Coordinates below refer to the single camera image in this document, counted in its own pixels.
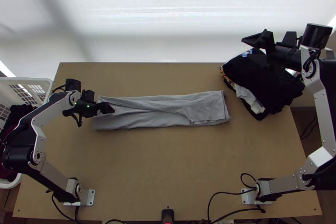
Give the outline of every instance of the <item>pile of clothes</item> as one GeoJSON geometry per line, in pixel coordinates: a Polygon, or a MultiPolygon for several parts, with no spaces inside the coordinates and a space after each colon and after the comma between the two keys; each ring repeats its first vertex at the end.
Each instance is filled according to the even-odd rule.
{"type": "Polygon", "coordinates": [[[246,109],[257,120],[275,114],[302,95],[305,85],[287,71],[269,64],[257,48],[240,54],[220,67],[225,84],[236,92],[246,109]]]}

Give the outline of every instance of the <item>tabletop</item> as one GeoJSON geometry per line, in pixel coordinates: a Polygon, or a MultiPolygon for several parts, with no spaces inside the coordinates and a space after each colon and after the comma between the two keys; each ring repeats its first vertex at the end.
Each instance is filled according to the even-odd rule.
{"type": "MultiPolygon", "coordinates": [[[[239,192],[243,172],[277,178],[302,165],[305,154],[289,107],[264,120],[254,119],[223,83],[220,63],[61,63],[54,86],[66,78],[83,89],[110,97],[183,95],[224,90],[232,119],[214,126],[94,131],[91,119],[78,128],[57,116],[44,126],[48,160],[68,177],[95,189],[94,205],[82,207],[83,220],[157,221],[171,208],[176,220],[205,219],[217,191],[239,192]]],[[[46,188],[24,176],[13,215],[62,219],[46,188]]],[[[74,216],[74,207],[59,204],[74,216]]],[[[212,220],[246,208],[240,195],[218,195],[212,220]]],[[[315,191],[286,194],[266,213],[248,211],[235,219],[321,214],[315,191]]]]}

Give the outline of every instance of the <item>black cable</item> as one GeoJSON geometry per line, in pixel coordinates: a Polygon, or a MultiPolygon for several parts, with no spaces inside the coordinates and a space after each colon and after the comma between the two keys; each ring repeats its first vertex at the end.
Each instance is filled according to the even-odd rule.
{"type": "Polygon", "coordinates": [[[305,130],[303,131],[303,133],[301,134],[300,138],[303,137],[303,135],[305,134],[306,130],[309,128],[309,126],[315,121],[315,119],[317,118],[317,116],[314,117],[314,119],[307,125],[307,127],[305,128],[305,130]]]}
{"type": "Polygon", "coordinates": [[[310,129],[309,133],[303,137],[303,138],[300,138],[301,140],[305,139],[306,137],[308,137],[310,135],[310,133],[312,133],[312,130],[316,127],[316,125],[318,125],[318,122],[314,124],[314,126],[310,129]]]}
{"type": "Polygon", "coordinates": [[[216,192],[216,193],[214,193],[211,196],[211,198],[209,200],[209,203],[207,205],[207,221],[208,221],[208,223],[210,224],[210,216],[209,216],[210,204],[211,204],[211,201],[213,200],[213,197],[215,197],[217,194],[241,195],[241,194],[252,192],[252,191],[255,191],[255,189],[247,190],[245,192],[216,192]]]}
{"type": "Polygon", "coordinates": [[[79,207],[80,207],[80,206],[76,206],[76,209],[75,209],[75,221],[76,221],[76,222],[79,222],[79,220],[78,220],[78,211],[79,211],[79,207]]]}
{"type": "Polygon", "coordinates": [[[116,222],[125,224],[125,222],[123,222],[123,221],[121,221],[121,220],[118,220],[118,219],[111,219],[111,220],[107,221],[105,224],[108,224],[109,222],[113,222],[113,221],[116,221],[116,222]]]}
{"type": "Polygon", "coordinates": [[[249,186],[249,185],[247,185],[247,184],[244,183],[244,181],[243,181],[243,176],[244,175],[247,175],[247,176],[251,177],[254,180],[254,182],[256,181],[255,178],[251,174],[242,173],[242,174],[240,174],[240,181],[242,182],[242,184],[244,186],[246,186],[247,188],[251,188],[251,189],[255,189],[256,190],[257,188],[255,186],[249,186]]]}
{"type": "Polygon", "coordinates": [[[54,195],[51,195],[51,201],[53,202],[54,206],[56,207],[57,211],[64,217],[66,217],[68,220],[71,220],[73,222],[76,222],[79,224],[79,222],[73,218],[70,218],[69,216],[65,215],[57,206],[56,202],[54,201],[54,195]]]}
{"type": "Polygon", "coordinates": [[[65,92],[65,90],[63,88],[57,87],[57,88],[55,88],[54,90],[51,91],[51,94],[55,93],[55,91],[57,91],[57,90],[62,90],[63,92],[65,92]]]}
{"type": "Polygon", "coordinates": [[[292,219],[295,220],[297,223],[302,224],[301,222],[299,222],[299,221],[297,220],[297,218],[292,217],[292,219]]]}
{"type": "Polygon", "coordinates": [[[235,214],[235,213],[240,213],[240,212],[245,212],[245,211],[256,211],[256,210],[258,210],[258,211],[260,211],[262,213],[266,212],[264,209],[262,209],[260,207],[260,205],[257,205],[257,208],[245,208],[245,209],[240,209],[240,210],[236,210],[236,211],[230,212],[230,213],[228,213],[226,215],[223,215],[222,217],[218,218],[217,220],[211,222],[211,224],[214,224],[214,223],[216,223],[218,221],[221,221],[222,219],[224,219],[224,218],[226,218],[226,217],[228,217],[228,216],[230,216],[232,214],[235,214]]]}

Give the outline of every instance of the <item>gray pants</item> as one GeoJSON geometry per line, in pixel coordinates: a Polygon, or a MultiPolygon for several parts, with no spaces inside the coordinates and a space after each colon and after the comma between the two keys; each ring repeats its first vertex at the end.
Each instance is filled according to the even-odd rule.
{"type": "Polygon", "coordinates": [[[230,119],[223,91],[190,95],[112,98],[99,96],[115,109],[93,117],[94,129],[132,129],[176,125],[215,125],[230,119]]]}

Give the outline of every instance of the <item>white plastic basket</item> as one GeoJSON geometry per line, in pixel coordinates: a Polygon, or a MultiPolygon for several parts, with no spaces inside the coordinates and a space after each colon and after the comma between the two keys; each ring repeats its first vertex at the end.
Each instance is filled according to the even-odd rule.
{"type": "MultiPolygon", "coordinates": [[[[52,85],[53,82],[50,79],[0,78],[0,130],[5,125],[12,105],[31,104],[39,107],[48,101],[52,85]]],[[[13,188],[20,183],[21,179],[21,173],[18,173],[12,182],[0,179],[0,188],[13,188]]]]}

